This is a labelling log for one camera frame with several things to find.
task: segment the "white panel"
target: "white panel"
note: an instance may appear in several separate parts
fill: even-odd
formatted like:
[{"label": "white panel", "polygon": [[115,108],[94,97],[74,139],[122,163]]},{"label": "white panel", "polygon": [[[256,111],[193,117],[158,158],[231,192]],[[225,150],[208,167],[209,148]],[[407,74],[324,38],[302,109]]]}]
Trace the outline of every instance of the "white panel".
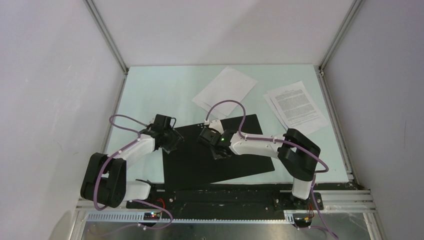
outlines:
[{"label": "white panel", "polygon": [[82,0],[1,1],[0,23],[0,239],[65,239],[123,76]]},{"label": "white panel", "polygon": [[424,1],[366,1],[325,76],[390,240],[423,239]]},{"label": "white panel", "polygon": [[318,65],[352,0],[96,0],[128,66]]}]

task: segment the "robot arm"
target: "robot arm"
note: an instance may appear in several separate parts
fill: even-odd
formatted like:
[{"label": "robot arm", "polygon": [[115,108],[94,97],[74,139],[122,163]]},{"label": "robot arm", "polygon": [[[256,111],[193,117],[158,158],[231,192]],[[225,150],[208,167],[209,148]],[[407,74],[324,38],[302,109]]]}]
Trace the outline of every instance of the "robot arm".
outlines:
[{"label": "robot arm", "polygon": [[[258,134],[242,133],[242,135],[249,138],[269,138]],[[285,138],[317,157],[321,151],[317,145],[293,128],[289,128],[285,134],[272,137]],[[198,141],[209,147],[216,159],[243,154],[279,159],[293,176],[292,196],[300,201],[309,198],[317,161],[304,152],[298,149],[294,151],[292,146],[281,142],[245,139],[236,130],[224,130],[220,120],[211,121],[208,128],[202,130]]]},{"label": "robot arm", "polygon": [[[140,131],[141,137],[134,145],[120,151],[118,158],[112,158],[102,177],[97,191],[97,202],[116,208],[122,201],[133,199],[144,200],[150,192],[150,184],[144,181],[127,181],[127,169],[147,154],[159,148],[166,153],[177,149],[177,144],[184,141],[183,137],[171,126],[171,117],[157,114],[146,129]],[[81,196],[87,200],[94,199],[96,179],[100,169],[108,159],[107,154],[95,153],[91,156],[84,180],[81,186]]]}]

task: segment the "metal extrusion bar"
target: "metal extrusion bar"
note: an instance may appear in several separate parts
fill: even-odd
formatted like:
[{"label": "metal extrusion bar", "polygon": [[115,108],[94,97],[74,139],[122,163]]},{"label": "metal extrusion bar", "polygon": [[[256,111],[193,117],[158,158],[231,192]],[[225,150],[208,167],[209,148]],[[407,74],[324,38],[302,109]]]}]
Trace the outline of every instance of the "metal extrusion bar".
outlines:
[{"label": "metal extrusion bar", "polygon": [[383,231],[381,231],[377,224],[378,218],[373,213],[364,213],[363,218],[365,219],[366,228],[368,229],[371,240],[384,240]]},{"label": "metal extrusion bar", "polygon": [[349,180],[353,180],[352,174],[355,171],[355,168],[352,166],[352,163],[349,158],[348,148],[346,147],[346,143],[345,143],[346,141],[343,137],[343,132],[340,127],[339,116],[337,115],[336,108],[334,106],[330,91],[328,89],[328,86],[326,84],[324,77],[321,75],[318,68],[316,68],[315,70],[316,70],[316,76],[318,78],[319,87],[321,88],[322,95],[324,96],[325,105],[327,106],[328,115],[331,120],[331,125],[333,127],[335,137],[337,139],[338,148],[340,149],[341,157],[343,158],[344,165],[346,167],[348,178]]},{"label": "metal extrusion bar", "polygon": [[76,215],[75,223],[72,227],[70,240],[80,240],[83,237],[84,227],[86,225],[86,213],[83,211],[75,211]]},{"label": "metal extrusion bar", "polygon": [[[122,80],[122,84],[119,86],[118,96],[116,97],[116,101],[115,101],[115,104],[113,106],[113,115],[117,114],[117,112],[118,112],[118,106],[121,103],[122,93],[124,92],[126,82],[127,82],[127,75],[124,75],[123,80]],[[108,149],[108,146],[109,146],[111,134],[112,134],[112,124],[109,124],[109,126],[107,127],[106,135],[104,136],[103,143],[101,145],[101,151],[104,154],[107,153],[106,150]]]},{"label": "metal extrusion bar", "polygon": [[105,22],[102,19],[102,16],[100,16],[99,11],[96,8],[96,5],[94,4],[93,0],[83,0],[85,5],[87,6],[88,11],[90,12],[91,16],[94,19],[95,24],[97,25],[98,29],[100,30],[101,35],[103,36],[104,40],[106,41],[107,46],[109,47],[110,51],[113,54],[113,57],[116,59],[119,67],[121,68],[123,74],[128,73],[128,67],[124,62],[124,59],[122,58],[117,45],[115,44],[114,40],[112,39],[112,36],[109,32],[109,30],[106,28]]},{"label": "metal extrusion bar", "polygon": [[341,23],[341,26],[339,27],[333,41],[331,42],[329,49],[327,50],[324,58],[322,59],[321,64],[319,65],[320,70],[323,70],[326,68],[330,58],[333,56],[341,40],[348,32],[349,27],[351,26],[353,20],[355,19],[356,15],[358,14],[364,2],[365,0],[355,0],[350,6],[349,11],[344,17],[343,22]]},{"label": "metal extrusion bar", "polygon": [[[376,213],[371,191],[369,190],[319,190],[322,203],[324,204],[323,213]],[[93,212],[96,211],[93,202],[80,198],[76,211]],[[102,212],[150,212],[155,209],[127,209],[126,202],[122,202],[118,207],[108,207]],[[307,213],[306,210],[287,210],[287,213]]]}]

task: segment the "paper sheet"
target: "paper sheet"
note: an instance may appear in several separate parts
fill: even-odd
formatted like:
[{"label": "paper sheet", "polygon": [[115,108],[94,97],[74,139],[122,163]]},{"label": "paper sheet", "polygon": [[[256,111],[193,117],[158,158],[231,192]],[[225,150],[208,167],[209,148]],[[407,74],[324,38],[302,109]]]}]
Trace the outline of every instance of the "paper sheet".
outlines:
[{"label": "paper sheet", "polygon": [[278,113],[278,110],[277,110],[276,106],[274,106],[274,103],[271,100],[270,96],[268,94],[265,94],[265,95],[263,95],[263,97],[265,98],[266,103],[268,103],[268,105],[271,107],[271,110],[274,112],[275,116],[278,118],[278,120],[281,123],[281,125],[283,126],[283,128],[287,130],[289,127],[286,125],[286,123],[283,121],[283,118]]},{"label": "paper sheet", "polygon": [[283,126],[308,135],[329,124],[301,81],[270,90],[265,96],[270,99],[272,104],[267,102],[274,113],[278,113]]},{"label": "paper sheet", "polygon": [[[192,101],[209,111],[213,105],[223,100],[241,102],[258,81],[227,66]],[[236,104],[221,104],[212,110],[212,115],[224,119],[237,107]]]}]

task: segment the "black foam pad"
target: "black foam pad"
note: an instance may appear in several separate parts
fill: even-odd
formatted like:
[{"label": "black foam pad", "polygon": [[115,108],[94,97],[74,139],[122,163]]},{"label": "black foam pad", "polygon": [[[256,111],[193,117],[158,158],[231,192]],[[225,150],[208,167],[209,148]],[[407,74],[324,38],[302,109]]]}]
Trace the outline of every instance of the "black foam pad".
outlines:
[{"label": "black foam pad", "polygon": [[[241,120],[241,116],[233,117],[221,120],[221,123],[225,130],[237,130]],[[275,170],[267,156],[246,154],[214,159],[212,151],[197,142],[202,128],[203,124],[175,128],[184,137],[184,142],[177,145],[177,150],[162,154],[165,190],[189,189]],[[241,130],[262,134],[256,114],[246,116]]]}]

